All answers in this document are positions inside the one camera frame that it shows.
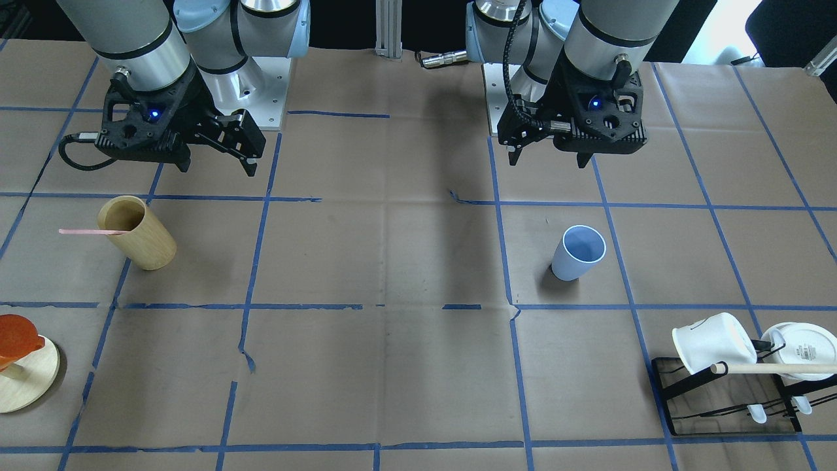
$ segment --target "plastic cup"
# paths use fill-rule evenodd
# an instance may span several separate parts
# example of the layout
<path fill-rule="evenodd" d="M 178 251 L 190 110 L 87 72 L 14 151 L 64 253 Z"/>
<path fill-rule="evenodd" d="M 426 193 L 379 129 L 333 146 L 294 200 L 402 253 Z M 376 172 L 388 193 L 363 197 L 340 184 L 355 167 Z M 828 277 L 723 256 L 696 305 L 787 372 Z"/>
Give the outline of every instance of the plastic cup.
<path fill-rule="evenodd" d="M 673 329 L 671 338 L 683 366 L 691 374 L 714 363 L 756 363 L 756 349 L 747 332 L 730 313 L 715 314 L 692 325 Z"/>
<path fill-rule="evenodd" d="M 146 202 L 136 196 L 111 199 L 102 206 L 97 222 L 99 229 L 128 231 L 107 238 L 143 270 L 163 268 L 177 252 L 172 235 Z"/>
<path fill-rule="evenodd" d="M 0 315 L 0 371 L 37 349 L 44 347 L 44 338 L 29 319 L 17 314 Z"/>
<path fill-rule="evenodd" d="M 564 232 L 552 256 L 552 273 L 559 280 L 578 279 L 599 263 L 607 252 L 604 237 L 592 227 L 574 225 Z"/>

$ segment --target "wooden cup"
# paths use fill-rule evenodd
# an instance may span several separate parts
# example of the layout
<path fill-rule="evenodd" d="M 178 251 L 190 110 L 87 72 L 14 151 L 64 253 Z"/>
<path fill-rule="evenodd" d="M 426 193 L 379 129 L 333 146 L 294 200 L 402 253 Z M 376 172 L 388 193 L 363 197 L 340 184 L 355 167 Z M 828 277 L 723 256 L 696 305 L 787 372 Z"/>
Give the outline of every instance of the wooden cup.
<path fill-rule="evenodd" d="M 99 229 L 128 231 L 107 238 L 143 270 L 163 268 L 177 252 L 172 235 L 136 196 L 117 196 L 105 203 L 97 223 Z"/>

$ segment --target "wooden stick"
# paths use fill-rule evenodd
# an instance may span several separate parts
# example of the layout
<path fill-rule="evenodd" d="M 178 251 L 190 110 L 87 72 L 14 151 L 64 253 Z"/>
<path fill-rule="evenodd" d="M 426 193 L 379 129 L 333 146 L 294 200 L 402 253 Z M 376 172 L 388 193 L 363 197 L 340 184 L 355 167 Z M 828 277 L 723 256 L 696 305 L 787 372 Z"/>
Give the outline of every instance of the wooden stick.
<path fill-rule="evenodd" d="M 761 374 L 761 375 L 800 375 L 800 374 L 837 374 L 837 365 L 803 365 L 803 364 L 776 364 L 756 363 L 752 365 L 724 365 L 715 363 L 710 366 L 712 373 L 723 375 L 732 374 Z"/>
<path fill-rule="evenodd" d="M 21 365 L 12 363 L 11 365 L 7 366 L 5 370 L 0 371 L 0 375 L 15 380 L 23 375 L 23 367 Z"/>
<path fill-rule="evenodd" d="M 73 236 L 121 236 L 127 234 L 128 230 L 103 230 L 103 229 L 58 229 L 59 234 Z"/>

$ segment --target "blue led light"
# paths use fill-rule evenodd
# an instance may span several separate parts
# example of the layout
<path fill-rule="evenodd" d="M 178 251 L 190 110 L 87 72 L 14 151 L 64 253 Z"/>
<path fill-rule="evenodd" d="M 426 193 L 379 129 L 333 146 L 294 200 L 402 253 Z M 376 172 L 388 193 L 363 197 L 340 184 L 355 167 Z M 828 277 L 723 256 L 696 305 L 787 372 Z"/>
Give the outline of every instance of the blue led light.
<path fill-rule="evenodd" d="M 602 99 L 598 96 L 590 98 L 590 102 L 588 102 L 587 104 L 587 109 L 590 111 L 602 109 Z"/>

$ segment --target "white cup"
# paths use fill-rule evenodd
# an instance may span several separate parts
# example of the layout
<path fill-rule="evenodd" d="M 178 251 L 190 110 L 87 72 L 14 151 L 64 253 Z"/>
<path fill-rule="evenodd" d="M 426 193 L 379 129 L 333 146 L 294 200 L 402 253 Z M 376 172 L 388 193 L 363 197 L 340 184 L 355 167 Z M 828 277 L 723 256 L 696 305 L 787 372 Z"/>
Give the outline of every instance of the white cup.
<path fill-rule="evenodd" d="M 720 313 L 692 325 L 673 329 L 671 338 L 683 366 L 693 375 L 713 363 L 756 363 L 756 349 L 732 314 Z"/>
<path fill-rule="evenodd" d="M 552 256 L 552 273 L 559 280 L 570 282 L 582 276 L 599 263 L 608 246 L 604 237 L 592 227 L 574 225 L 561 238 L 561 244 Z"/>

